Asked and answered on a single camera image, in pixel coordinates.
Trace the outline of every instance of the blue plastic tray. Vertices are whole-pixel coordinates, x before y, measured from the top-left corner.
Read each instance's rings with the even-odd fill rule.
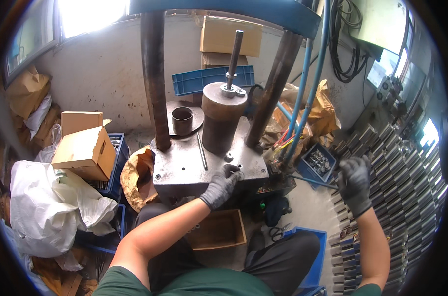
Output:
[[[91,232],[78,230],[76,232],[76,241],[84,247],[115,254],[120,241],[133,229],[136,217],[137,213],[133,209],[126,207],[124,204],[119,204],[117,213],[111,221],[111,225],[115,228],[114,221],[118,219],[120,232],[115,231],[104,236],[96,236]]]
[[[216,67],[184,72],[171,75],[176,96],[185,96],[203,92],[204,86],[213,82],[227,82],[225,74],[229,67]],[[233,84],[240,87],[250,87],[255,84],[252,65],[237,66],[237,78]]]
[[[109,133],[109,137],[119,137],[120,144],[115,154],[114,169],[110,174],[109,183],[107,184],[107,189],[97,189],[102,196],[111,198],[116,202],[120,202],[120,197],[122,195],[122,185],[120,184],[120,174],[122,174],[122,169],[129,158],[129,147],[125,142],[125,135],[123,133]]]
[[[299,287],[298,287],[299,289],[312,288],[312,287],[319,286],[319,280],[321,278],[321,272],[322,272],[322,264],[324,262],[324,250],[326,250],[326,237],[327,237],[327,233],[325,231],[303,228],[303,227],[295,227],[292,230],[285,232],[283,237],[295,234],[295,233],[297,233],[299,231],[303,231],[303,230],[306,230],[306,231],[316,234],[316,236],[319,238],[320,249],[319,249],[318,256],[316,256],[316,259],[314,260],[314,263],[310,268],[310,271],[304,277],[303,281],[299,285]]]
[[[330,168],[322,177],[309,164],[310,162],[309,157],[314,150],[319,150],[324,156],[328,158],[329,161]],[[313,147],[311,147],[310,150],[308,150],[308,152],[305,153],[305,155],[301,157],[300,162],[296,167],[296,170],[302,177],[327,183],[335,166],[336,166],[336,159],[331,155],[331,153],[329,153],[326,150],[326,148],[324,148],[323,145],[316,143],[314,144]],[[316,190],[319,187],[319,185],[315,185],[313,183],[310,183],[310,185],[314,190]]]

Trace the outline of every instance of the black work glove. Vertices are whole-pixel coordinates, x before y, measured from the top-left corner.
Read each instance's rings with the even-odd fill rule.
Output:
[[[211,209],[216,210],[218,207],[231,197],[237,181],[244,179],[244,173],[235,165],[226,163],[211,178],[209,186],[199,198]]]
[[[372,207],[370,192],[370,161],[367,156],[350,157],[339,163],[338,187],[344,203],[351,209],[354,218]]]

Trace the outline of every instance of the metal nut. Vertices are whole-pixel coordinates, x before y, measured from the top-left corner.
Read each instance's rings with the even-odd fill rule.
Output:
[[[227,151],[226,154],[225,154],[224,160],[227,163],[230,163],[232,160],[234,160],[234,155],[232,154],[232,152]]]
[[[247,94],[247,92],[243,89],[237,90],[237,96],[239,96],[239,97],[245,97],[246,94]]]

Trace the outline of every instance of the white plastic bag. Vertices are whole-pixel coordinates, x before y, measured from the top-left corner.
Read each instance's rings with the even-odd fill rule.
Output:
[[[46,95],[41,104],[38,106],[38,109],[33,112],[27,120],[24,121],[26,127],[30,129],[31,139],[33,139],[33,137],[36,135],[39,127],[43,123],[43,120],[45,120],[46,114],[51,107],[51,102],[51,94]]]
[[[51,138],[53,145],[49,145],[43,150],[41,150],[38,155],[35,157],[35,161],[39,163],[51,163],[51,160],[53,159],[54,152],[56,151],[57,146],[59,145],[59,142],[61,141],[61,126],[59,124],[54,124]]]
[[[43,296],[57,296],[56,293],[51,291],[46,284],[43,282],[43,280],[39,277],[39,275],[33,273],[31,271],[31,267],[33,266],[33,263],[31,262],[31,257],[29,255],[20,254],[18,252],[18,246],[15,241],[15,234],[12,228],[9,228],[5,223],[3,223],[3,229],[5,232],[5,235],[7,236],[8,242],[10,243],[10,246],[13,249],[13,253],[17,256],[18,260],[20,261],[20,264],[22,264],[26,274],[30,278],[30,280],[33,282],[33,284],[36,286],[36,288],[41,292]]]
[[[12,168],[10,224],[19,251],[56,257],[71,249],[76,230],[106,235],[117,203],[82,178],[49,163],[19,161]]]

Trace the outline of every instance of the blue hose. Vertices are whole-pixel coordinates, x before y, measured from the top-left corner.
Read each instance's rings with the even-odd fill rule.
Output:
[[[283,107],[283,105],[282,105],[280,102],[278,102],[278,103],[276,104],[276,106],[280,109],[280,111],[283,113],[283,115],[285,115],[285,117],[286,117],[288,120],[291,120],[291,119],[292,119],[290,112],[288,112],[288,110],[286,110],[285,107]]]
[[[308,102],[306,103],[306,106],[304,108],[303,117],[301,118],[298,130],[296,131],[296,135],[298,138],[300,137],[301,132],[303,131],[304,126],[306,125],[306,121],[308,120],[308,116],[310,115],[312,103],[314,101],[314,97],[316,96],[316,90],[318,89],[319,80],[321,79],[322,66],[324,64],[324,57],[326,56],[326,43],[328,41],[328,33],[329,33],[329,11],[330,11],[330,0],[324,0],[324,18],[322,23],[322,36],[321,36],[321,48],[319,49],[319,60],[318,65],[316,67],[316,72],[314,74],[313,86],[308,96]],[[291,158],[293,157],[298,142],[299,141],[293,141],[293,143],[291,144],[290,150],[285,155],[284,159],[285,164],[288,164]]]
[[[298,90],[298,95],[296,97],[296,103],[294,105],[293,116],[290,120],[290,125],[288,126],[288,133],[284,140],[288,140],[293,135],[293,129],[296,125],[296,120],[298,119],[298,114],[300,113],[301,101],[303,100],[304,88],[306,86],[306,81],[308,80],[308,70],[310,69],[311,60],[311,49],[312,40],[306,39],[306,50],[304,52],[304,63],[303,63],[303,74],[300,80],[300,89]]]

